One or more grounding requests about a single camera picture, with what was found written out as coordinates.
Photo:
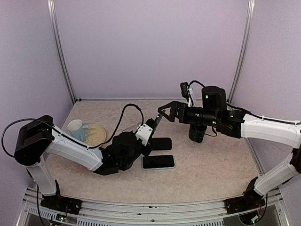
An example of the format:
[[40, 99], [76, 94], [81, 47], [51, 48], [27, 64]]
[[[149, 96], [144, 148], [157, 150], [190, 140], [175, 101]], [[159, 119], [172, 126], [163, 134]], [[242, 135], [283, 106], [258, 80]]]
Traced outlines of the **clear white phone case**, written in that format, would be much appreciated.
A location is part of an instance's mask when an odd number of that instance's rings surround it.
[[156, 116], [156, 118], [155, 118], [155, 125], [154, 125], [154, 128], [153, 128], [154, 132], [156, 131], [156, 129], [157, 129], [160, 121], [162, 120], [162, 118], [163, 118], [163, 116], [160, 113]]

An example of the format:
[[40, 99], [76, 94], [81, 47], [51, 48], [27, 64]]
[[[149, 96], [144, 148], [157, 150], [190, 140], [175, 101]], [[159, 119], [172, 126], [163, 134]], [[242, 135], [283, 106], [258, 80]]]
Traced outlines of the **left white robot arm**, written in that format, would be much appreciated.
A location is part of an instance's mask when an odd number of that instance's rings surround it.
[[24, 165], [43, 196], [55, 209], [62, 209], [66, 199], [59, 194], [59, 186], [42, 159], [45, 152], [61, 156], [88, 170], [102, 175], [126, 171], [140, 156], [148, 156], [153, 150], [151, 138], [158, 125], [157, 120], [148, 119], [135, 132], [122, 132], [112, 138], [106, 148], [91, 147], [62, 132], [53, 124], [53, 118], [44, 115], [22, 126], [19, 130], [15, 160]]

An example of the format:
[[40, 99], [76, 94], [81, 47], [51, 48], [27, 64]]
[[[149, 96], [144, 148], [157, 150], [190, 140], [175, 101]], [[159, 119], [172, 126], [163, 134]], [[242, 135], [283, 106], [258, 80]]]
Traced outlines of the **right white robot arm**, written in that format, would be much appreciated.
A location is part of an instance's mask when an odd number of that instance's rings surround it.
[[252, 208], [259, 197], [301, 173], [301, 122], [258, 116], [226, 102], [226, 92], [217, 86], [201, 90], [202, 106], [194, 106], [187, 84], [181, 84], [182, 96], [188, 103], [172, 101], [158, 108], [168, 121], [210, 126], [217, 132], [234, 138], [246, 138], [251, 144], [279, 144], [292, 151], [275, 167], [251, 180], [240, 204]]

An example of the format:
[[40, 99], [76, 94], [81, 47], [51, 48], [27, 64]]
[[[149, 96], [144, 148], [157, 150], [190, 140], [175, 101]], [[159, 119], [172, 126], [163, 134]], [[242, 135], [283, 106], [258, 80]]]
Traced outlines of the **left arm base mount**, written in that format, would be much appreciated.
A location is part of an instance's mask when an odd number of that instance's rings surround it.
[[42, 207], [46, 207], [51, 210], [56, 210], [67, 214], [79, 215], [82, 200], [59, 195], [52, 195], [42, 196], [40, 204]]

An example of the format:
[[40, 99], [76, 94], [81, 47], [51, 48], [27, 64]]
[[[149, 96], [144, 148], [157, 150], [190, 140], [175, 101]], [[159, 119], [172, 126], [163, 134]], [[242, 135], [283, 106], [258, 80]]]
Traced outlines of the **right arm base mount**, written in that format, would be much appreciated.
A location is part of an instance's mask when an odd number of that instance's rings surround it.
[[254, 190], [257, 178], [255, 177], [250, 181], [242, 196], [224, 200], [227, 214], [252, 210], [266, 204], [263, 195], [259, 195]]

